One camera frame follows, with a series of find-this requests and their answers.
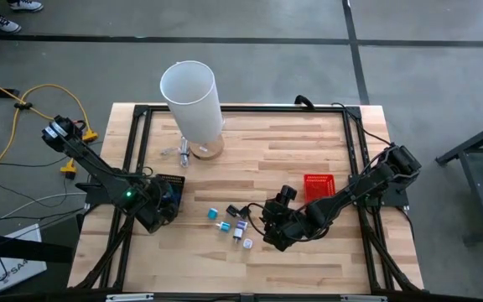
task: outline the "wooden tabletop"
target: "wooden tabletop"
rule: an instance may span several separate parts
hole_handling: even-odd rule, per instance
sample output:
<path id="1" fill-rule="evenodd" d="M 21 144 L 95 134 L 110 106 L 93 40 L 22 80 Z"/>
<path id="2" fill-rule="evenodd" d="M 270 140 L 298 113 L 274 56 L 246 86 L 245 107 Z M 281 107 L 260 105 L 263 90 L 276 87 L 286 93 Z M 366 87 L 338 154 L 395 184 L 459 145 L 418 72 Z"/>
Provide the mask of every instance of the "wooden tabletop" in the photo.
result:
<path id="1" fill-rule="evenodd" d="M 122 167 L 132 120 L 133 103 L 115 103 L 107 125 L 101 156 Z M 388 139 L 382 107 L 361 107 L 365 129 Z M 127 263 L 125 291 L 253 292 L 290 294 L 369 293 L 365 256 L 356 210 L 346 207 L 325 238 L 295 243 L 284 253 L 265 243 L 249 227 L 243 238 L 253 240 L 246 250 L 234 243 L 232 231 L 215 224 L 230 219 L 225 209 L 248 202 L 263 203 L 282 185 L 298 190 L 290 207 L 304 203 L 304 174 L 333 174 L 337 190 L 346 186 L 350 165 L 342 117 L 334 113 L 223 112 L 225 149 L 211 161 L 190 158 L 179 166 L 179 154 L 161 155 L 180 146 L 180 132 L 169 112 L 155 112 L 145 165 L 155 173 L 186 178 L 179 216 L 150 235 L 136 223 Z M 366 136 L 369 153 L 385 147 Z M 132 166 L 138 154 L 139 139 Z M 216 221 L 206 217 L 219 210 Z M 113 206 L 99 206 L 86 219 L 75 254 L 69 286 L 79 283 L 105 251 Z M 253 216 L 260 215 L 254 211 Z M 422 279 L 408 221 L 394 208 L 382 209 L 387 248 L 403 272 L 419 287 Z M 118 263 L 118 254 L 114 257 Z M 381 261 L 374 257 L 380 284 Z M 113 265 L 114 279 L 117 265 Z"/>

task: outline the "gray concrete floor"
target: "gray concrete floor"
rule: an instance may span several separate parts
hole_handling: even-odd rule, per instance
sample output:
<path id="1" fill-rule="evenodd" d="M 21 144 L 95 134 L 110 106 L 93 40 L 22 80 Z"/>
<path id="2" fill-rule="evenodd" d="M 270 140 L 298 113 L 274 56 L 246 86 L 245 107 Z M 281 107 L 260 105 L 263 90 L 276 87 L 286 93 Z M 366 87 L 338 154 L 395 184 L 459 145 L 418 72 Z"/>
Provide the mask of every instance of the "gray concrete floor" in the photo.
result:
<path id="1" fill-rule="evenodd" d="M 20 22 L 24 34 L 347 38 L 340 0 L 46 0 L 45 6 L 35 15 L 12 14 L 0 2 L 0 11 Z M 351 7 L 360 39 L 483 40 L 483 0 L 351 0 Z M 392 139 L 423 165 L 408 193 L 426 289 L 483 297 L 483 244 L 467 248 L 461 241 L 483 221 L 459 164 L 440 168 L 434 162 L 483 128 L 483 49 L 361 47 L 360 52 L 371 104 L 384 106 Z M 0 41 L 0 85 L 21 91 L 43 83 L 65 86 L 102 133 L 113 102 L 161 101 L 159 77 L 180 60 L 209 65 L 222 102 L 291 103 L 304 94 L 316 103 L 359 104 L 350 47 L 338 45 Z M 81 115 L 59 91 L 40 91 L 30 100 L 50 115 Z M 12 103 L 0 100 L 0 151 L 12 115 Z M 44 164 L 60 158 L 40 139 L 45 124 L 30 112 L 22 114 L 4 161 Z M 0 184 L 35 198 L 62 193 L 58 168 L 0 166 Z M 76 191 L 70 182 L 67 187 Z M 26 202 L 0 190 L 0 216 Z M 82 202 L 69 197 L 55 209 L 33 205 L 18 214 L 69 211 Z M 1 221 L 0 234 L 28 223 Z"/>

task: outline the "white paper tube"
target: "white paper tube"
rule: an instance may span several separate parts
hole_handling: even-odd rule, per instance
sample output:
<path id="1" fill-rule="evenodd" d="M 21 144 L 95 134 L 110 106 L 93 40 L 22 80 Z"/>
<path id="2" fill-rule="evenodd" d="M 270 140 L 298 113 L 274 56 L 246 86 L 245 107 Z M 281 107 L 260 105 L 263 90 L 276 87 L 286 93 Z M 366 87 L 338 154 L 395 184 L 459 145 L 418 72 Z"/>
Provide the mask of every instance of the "white paper tube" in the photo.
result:
<path id="1" fill-rule="evenodd" d="M 170 66 L 159 89 L 182 132 L 193 143 L 208 143 L 221 134 L 222 115 L 216 79 L 210 67 L 197 61 Z"/>

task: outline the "red basket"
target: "red basket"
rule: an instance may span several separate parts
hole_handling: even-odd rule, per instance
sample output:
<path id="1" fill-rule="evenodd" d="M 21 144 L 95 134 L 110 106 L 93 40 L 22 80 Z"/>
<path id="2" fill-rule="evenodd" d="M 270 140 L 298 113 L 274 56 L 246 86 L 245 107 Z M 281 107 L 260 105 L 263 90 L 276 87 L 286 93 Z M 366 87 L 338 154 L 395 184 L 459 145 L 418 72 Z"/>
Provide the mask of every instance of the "red basket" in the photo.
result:
<path id="1" fill-rule="evenodd" d="M 306 174 L 304 176 L 305 204 L 335 194 L 335 178 L 331 174 Z"/>

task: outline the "white sneaker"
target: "white sneaker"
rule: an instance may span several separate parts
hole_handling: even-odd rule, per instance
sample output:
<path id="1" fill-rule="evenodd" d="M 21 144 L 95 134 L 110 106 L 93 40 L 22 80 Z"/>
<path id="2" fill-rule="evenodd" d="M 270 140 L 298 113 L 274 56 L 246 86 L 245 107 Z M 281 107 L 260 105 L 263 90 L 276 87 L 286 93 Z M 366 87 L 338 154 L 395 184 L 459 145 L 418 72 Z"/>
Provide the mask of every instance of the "white sneaker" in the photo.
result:
<path id="1" fill-rule="evenodd" d="M 16 3 L 9 3 L 10 9 L 14 12 L 38 12 L 44 8 L 42 3 L 38 3 L 30 0 L 18 0 Z"/>
<path id="2" fill-rule="evenodd" d="M 10 21 L 3 16 L 0 17 L 0 30 L 4 31 L 5 33 L 16 34 L 18 31 L 20 31 L 20 29 L 22 29 L 22 27 L 13 21 Z"/>

